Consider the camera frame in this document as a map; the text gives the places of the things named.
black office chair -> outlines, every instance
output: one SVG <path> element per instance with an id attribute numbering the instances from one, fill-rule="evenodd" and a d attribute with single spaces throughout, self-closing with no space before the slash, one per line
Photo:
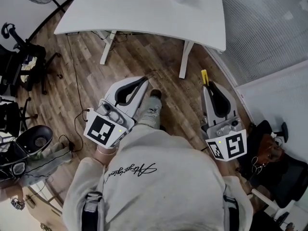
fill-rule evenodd
<path id="1" fill-rule="evenodd" d="M 285 208 L 292 200 L 298 201 L 307 189 L 308 164 L 284 154 L 281 161 L 268 163 L 259 174 L 252 172 L 252 159 L 257 156 L 263 135 L 271 133 L 268 121 L 253 128 L 247 138 L 247 154 L 238 158 L 239 171 L 253 187 L 264 186 L 277 205 Z"/>
<path id="2" fill-rule="evenodd" d="M 4 100 L 0 97 L 0 102 L 9 102 L 0 105 L 1 132 L 10 133 L 17 138 L 20 131 L 28 130 L 26 120 L 38 117 L 38 114 L 26 117 L 27 104 L 30 100 L 31 98 L 28 98 L 24 107 L 19 108 L 18 103 L 11 100 Z"/>
<path id="3" fill-rule="evenodd" d="M 20 71 L 19 66 L 21 66 L 19 63 L 22 60 L 19 58 L 20 56 L 21 54 L 8 51 L 0 45 L 0 95 L 16 96 L 16 82 Z"/>
<path id="4" fill-rule="evenodd" d="M 2 58 L 6 59 L 2 66 L 2 69 L 5 69 L 4 75 L 6 84 L 15 85 L 17 79 L 16 76 L 28 76 L 25 81 L 22 81 L 20 78 L 18 79 L 19 84 L 22 87 L 24 87 L 27 91 L 31 91 L 34 83 L 39 83 L 39 81 L 41 81 L 42 93 L 47 94 L 44 89 L 47 68 L 55 56 L 60 57 L 61 54 L 55 53 L 48 61 L 46 61 L 45 48 L 39 45 L 31 44 L 28 40 L 24 42 L 17 35 L 15 25 L 13 24 L 5 23 L 2 27 L 1 34 L 5 39 L 8 39 L 11 35 L 17 42 L 14 49 L 19 49 L 19 52 L 15 53 L 2 47 Z M 22 64 L 28 65 L 31 61 L 36 61 L 31 70 L 23 70 Z"/>

white desk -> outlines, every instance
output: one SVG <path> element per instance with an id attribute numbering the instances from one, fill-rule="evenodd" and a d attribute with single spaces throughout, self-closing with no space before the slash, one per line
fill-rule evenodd
<path id="1" fill-rule="evenodd" d="M 74 0 L 54 33 L 79 31 L 97 31 L 106 38 L 101 64 L 106 61 L 116 31 L 183 39 L 180 78 L 185 78 L 194 43 L 219 51 L 226 49 L 222 0 L 185 0 L 181 4 L 174 0 Z"/>

wooden floor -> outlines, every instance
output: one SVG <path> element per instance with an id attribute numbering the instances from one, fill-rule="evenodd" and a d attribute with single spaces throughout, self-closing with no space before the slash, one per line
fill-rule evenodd
<path id="1" fill-rule="evenodd" d="M 75 143 L 75 150 L 82 145 L 74 129 L 74 118 L 81 112 L 81 108 L 69 43 L 84 108 L 97 107 L 99 99 L 112 83 L 127 77 L 147 76 L 150 82 L 147 95 L 153 88 L 163 92 L 161 123 L 167 128 L 167 132 L 183 136 L 195 149 L 201 150 L 206 143 L 199 132 L 199 119 L 202 115 L 200 72 L 206 69 L 210 80 L 226 87 L 233 94 L 240 116 L 248 127 L 250 121 L 236 94 L 202 46 L 195 44 L 192 48 L 185 79 L 179 78 L 184 41 L 162 36 L 135 35 L 128 36 L 127 41 L 125 36 L 117 36 L 117 43 L 109 53 L 106 65 L 100 65 L 104 42 L 91 32 L 68 37 L 54 35 L 61 17 L 62 12 L 57 13 L 32 40 L 46 48 L 47 58 L 54 52 L 62 55 L 50 65 L 51 72 L 46 81 L 48 94 L 42 95 L 40 84 L 37 84 L 31 92 L 20 89 L 17 98 L 20 105 L 24 104 L 27 97 L 32 98 L 28 113 L 38 114 L 38 119 L 32 124 L 50 126 L 54 131 L 52 143 L 56 143 L 60 135 L 65 134 Z M 57 74 L 62 74 L 63 79 L 59 79 Z M 78 132 L 82 134 L 85 127 L 82 117 L 76 120 L 76 125 Z M 62 200 L 65 199 L 80 160 L 94 153 L 95 144 L 85 137 L 83 140 L 83 150 L 74 155 L 73 162 L 59 167 L 49 179 L 49 186 L 60 194 Z M 229 164 L 230 174 L 236 175 L 235 160 Z M 250 191 L 244 180 L 243 186 L 247 192 Z"/>

desk leg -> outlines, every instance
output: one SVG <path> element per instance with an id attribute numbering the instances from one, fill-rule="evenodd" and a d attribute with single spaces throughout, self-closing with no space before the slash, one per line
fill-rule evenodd
<path id="1" fill-rule="evenodd" d="M 111 31 L 112 33 L 110 35 L 106 31 L 96 31 L 96 32 L 98 33 L 98 35 L 101 38 L 104 39 L 104 42 L 106 43 L 105 49 L 103 51 L 103 55 L 102 55 L 102 58 L 101 58 L 101 62 L 100 62 L 100 64 L 105 65 L 108 53 L 110 51 L 111 45 L 112 45 L 113 40 L 114 40 L 115 35 L 116 35 L 116 31 Z"/>
<path id="2" fill-rule="evenodd" d="M 179 78 L 185 78 L 188 55 L 191 52 L 193 44 L 194 42 L 192 41 L 185 41 Z"/>

yellow handle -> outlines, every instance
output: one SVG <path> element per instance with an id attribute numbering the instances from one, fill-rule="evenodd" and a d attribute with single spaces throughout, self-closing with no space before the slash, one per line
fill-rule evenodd
<path id="1" fill-rule="evenodd" d="M 202 79 L 203 79 L 203 84 L 208 85 L 208 77 L 207 77 L 207 72 L 206 70 L 201 70 L 201 74 L 202 74 Z"/>

